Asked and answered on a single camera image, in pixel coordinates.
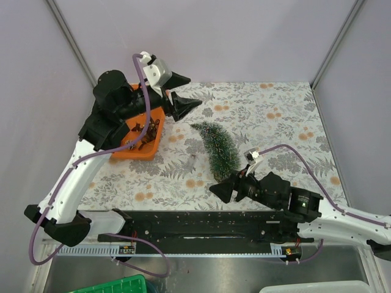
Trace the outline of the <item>small green christmas tree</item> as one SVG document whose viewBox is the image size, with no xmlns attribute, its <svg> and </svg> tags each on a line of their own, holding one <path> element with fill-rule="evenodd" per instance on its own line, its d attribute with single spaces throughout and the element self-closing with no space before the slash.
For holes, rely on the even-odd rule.
<svg viewBox="0 0 391 293">
<path fill-rule="evenodd" d="M 202 138 L 210 170 L 217 182 L 227 179 L 240 168 L 241 159 L 230 133 L 219 123 L 203 121 L 191 124 Z"/>
</svg>

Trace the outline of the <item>brown leaf decoration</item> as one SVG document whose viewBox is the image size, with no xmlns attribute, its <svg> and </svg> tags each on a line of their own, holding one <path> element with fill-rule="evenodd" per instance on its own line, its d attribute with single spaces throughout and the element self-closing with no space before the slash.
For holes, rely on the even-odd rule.
<svg viewBox="0 0 391 293">
<path fill-rule="evenodd" d="M 147 132 L 143 136 L 143 138 L 141 140 L 141 144 L 138 147 L 139 151 L 142 150 L 146 144 L 151 143 L 152 141 L 154 141 L 156 139 L 159 124 L 160 124 L 160 119 L 154 120 L 154 119 L 150 118 Z M 132 132 L 142 132 L 143 128 L 144 128 L 144 126 L 141 127 L 140 123 L 136 123 L 135 127 L 133 127 L 131 129 L 131 131 Z"/>
</svg>

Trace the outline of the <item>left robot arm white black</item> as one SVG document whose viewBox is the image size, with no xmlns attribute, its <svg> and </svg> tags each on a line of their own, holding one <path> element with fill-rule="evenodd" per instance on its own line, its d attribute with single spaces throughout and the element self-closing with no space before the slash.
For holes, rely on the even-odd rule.
<svg viewBox="0 0 391 293">
<path fill-rule="evenodd" d="M 81 198 L 112 153 L 132 148 L 141 151 L 156 140 L 162 119 L 153 118 L 153 110 L 159 109 L 164 116 L 178 121 L 201 105 L 199 99 L 167 94 L 190 81 L 154 65 L 146 67 L 137 87 L 119 70 L 104 72 L 93 88 L 92 112 L 78 134 L 65 170 L 44 200 L 27 206 L 25 216 L 36 228 L 43 228 L 50 238 L 68 247 L 94 234 L 111 233 L 119 241 L 128 240 L 133 227 L 122 212 L 79 211 Z"/>
</svg>

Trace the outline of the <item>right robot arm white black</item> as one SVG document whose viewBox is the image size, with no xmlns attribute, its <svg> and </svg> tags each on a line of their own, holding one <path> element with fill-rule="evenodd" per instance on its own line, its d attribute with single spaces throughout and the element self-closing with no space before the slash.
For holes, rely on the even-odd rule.
<svg viewBox="0 0 391 293">
<path fill-rule="evenodd" d="M 330 239 L 369 248 L 380 259 L 390 260 L 390 216 L 371 214 L 331 203 L 322 195 L 291 186 L 269 172 L 261 180 L 245 171 L 212 185 L 210 192 L 224 203 L 250 198 L 283 213 L 287 221 L 278 226 L 282 240 L 296 237 Z"/>
</svg>

